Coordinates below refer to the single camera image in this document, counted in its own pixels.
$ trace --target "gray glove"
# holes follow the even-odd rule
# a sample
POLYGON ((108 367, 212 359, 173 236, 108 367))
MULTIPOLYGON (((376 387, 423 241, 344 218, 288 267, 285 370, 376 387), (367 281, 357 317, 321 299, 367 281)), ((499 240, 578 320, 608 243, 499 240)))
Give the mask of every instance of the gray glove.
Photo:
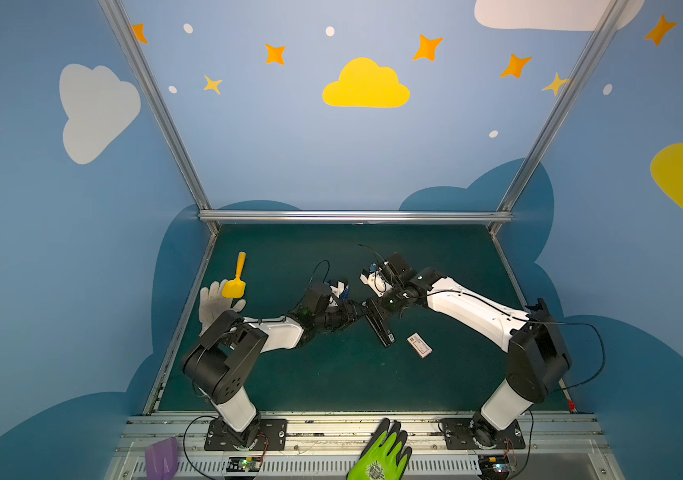
POLYGON ((200 289, 200 311, 198 312, 200 323, 202 323, 200 335, 202 335, 208 327, 213 324, 213 321, 225 310, 231 309, 235 312, 240 312, 245 308, 244 299, 238 300, 238 302, 232 306, 231 298, 221 296, 221 291, 224 290, 224 285, 226 285, 227 282, 229 282, 229 280, 224 279, 221 283, 211 283, 211 288, 204 286, 200 289))

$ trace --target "white cloud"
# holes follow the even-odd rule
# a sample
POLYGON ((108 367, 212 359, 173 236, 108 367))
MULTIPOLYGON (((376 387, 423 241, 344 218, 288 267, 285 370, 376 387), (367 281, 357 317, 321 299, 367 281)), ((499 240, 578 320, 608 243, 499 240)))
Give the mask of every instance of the white cloud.
MULTIPOLYGON (((629 0, 619 28, 630 23, 645 0, 629 0)), ((610 0, 477 0, 475 18, 490 28, 535 28, 591 32, 610 0)))
POLYGON ((101 65, 93 70, 80 64, 65 66, 58 92, 69 117, 64 126, 64 148, 81 165, 98 157, 142 107, 136 87, 120 82, 112 70, 101 65))

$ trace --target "glove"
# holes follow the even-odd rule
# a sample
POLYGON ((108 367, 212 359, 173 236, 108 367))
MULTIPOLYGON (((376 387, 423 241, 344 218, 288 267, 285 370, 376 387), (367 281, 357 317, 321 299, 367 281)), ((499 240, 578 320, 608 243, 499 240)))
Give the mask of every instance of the glove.
POLYGON ((348 480, 400 480, 413 451, 405 446, 408 432, 400 430, 400 422, 385 418, 379 424, 368 445, 354 467, 347 474, 348 480))
POLYGON ((198 317, 200 318, 200 323, 202 323, 200 335, 205 333, 208 327, 213 325, 213 321, 218 319, 218 316, 225 310, 232 309, 235 312, 240 312, 245 308, 245 300, 240 299, 232 306, 231 298, 221 296, 221 292, 224 290, 224 285, 227 282, 229 280, 224 279, 221 283, 211 283, 210 289, 207 286, 200 289, 200 310, 198 311, 198 317))

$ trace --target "small white card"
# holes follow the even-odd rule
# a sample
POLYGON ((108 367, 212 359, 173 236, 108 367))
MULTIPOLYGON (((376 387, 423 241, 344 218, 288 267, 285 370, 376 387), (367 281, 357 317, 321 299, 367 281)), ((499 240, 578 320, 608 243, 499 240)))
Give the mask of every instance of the small white card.
POLYGON ((424 342, 424 340, 421 338, 421 335, 418 333, 413 333, 413 335, 409 336, 408 343, 413 346, 413 349, 416 350, 416 353, 418 353, 421 358, 424 358, 432 353, 430 346, 427 345, 427 342, 424 342))

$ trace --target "glove logo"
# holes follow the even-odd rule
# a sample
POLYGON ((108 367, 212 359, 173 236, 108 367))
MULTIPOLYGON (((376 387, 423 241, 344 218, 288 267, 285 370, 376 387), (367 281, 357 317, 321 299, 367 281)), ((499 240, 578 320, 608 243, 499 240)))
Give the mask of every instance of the glove logo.
POLYGON ((387 480, 385 477, 385 468, 382 467, 379 462, 371 463, 365 469, 365 475, 368 475, 368 478, 371 480, 387 480))

